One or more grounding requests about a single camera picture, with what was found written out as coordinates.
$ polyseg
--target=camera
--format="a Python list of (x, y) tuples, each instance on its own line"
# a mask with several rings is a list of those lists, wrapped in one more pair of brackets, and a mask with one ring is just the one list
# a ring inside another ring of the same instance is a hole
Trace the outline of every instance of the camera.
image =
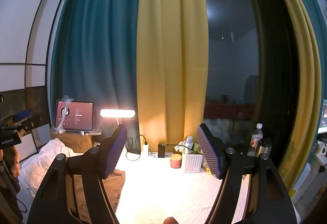
[[(4, 96), (0, 95), (0, 106), (3, 101)], [(21, 138), (38, 127), (41, 121), (40, 116), (32, 117), (28, 109), (0, 120), (0, 149), (20, 144)]]

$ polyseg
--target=ceiling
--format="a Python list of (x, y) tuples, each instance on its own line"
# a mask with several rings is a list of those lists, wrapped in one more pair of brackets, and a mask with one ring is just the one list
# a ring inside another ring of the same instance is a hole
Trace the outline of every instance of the ceiling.
[(232, 42), (253, 29), (255, 18), (251, 0), (206, 0), (209, 39)]

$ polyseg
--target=plastic wrap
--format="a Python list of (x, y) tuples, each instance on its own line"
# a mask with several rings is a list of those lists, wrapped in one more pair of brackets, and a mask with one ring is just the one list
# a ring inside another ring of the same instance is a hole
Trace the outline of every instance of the plastic wrap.
[(62, 134), (64, 132), (66, 132), (66, 130), (63, 128), (63, 122), (65, 121), (66, 114), (68, 112), (67, 105), (72, 101), (73, 101), (73, 99), (68, 97), (68, 96), (63, 97), (63, 102), (65, 103), (65, 106), (64, 106), (64, 109), (63, 109), (63, 117), (62, 117), (58, 127), (52, 126), (51, 129), (53, 130), (54, 134)]

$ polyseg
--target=white table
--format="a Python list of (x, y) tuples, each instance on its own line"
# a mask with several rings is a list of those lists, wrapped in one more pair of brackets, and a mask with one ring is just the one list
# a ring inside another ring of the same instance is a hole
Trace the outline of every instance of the white table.
[[(120, 224), (161, 224), (170, 216), (179, 224), (205, 223), (222, 181), (204, 170), (183, 173), (171, 168), (169, 160), (141, 157), (129, 161), (123, 151), (116, 166), (126, 173), (116, 211)], [(233, 223), (242, 219), (246, 196), (243, 180)]]

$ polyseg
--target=window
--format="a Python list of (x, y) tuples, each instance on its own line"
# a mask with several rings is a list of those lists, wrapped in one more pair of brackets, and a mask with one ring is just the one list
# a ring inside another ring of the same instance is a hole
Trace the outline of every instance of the window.
[(206, 0), (209, 65), (204, 122), (246, 154), (256, 123), (277, 166), (291, 134), (298, 61), (284, 0)]

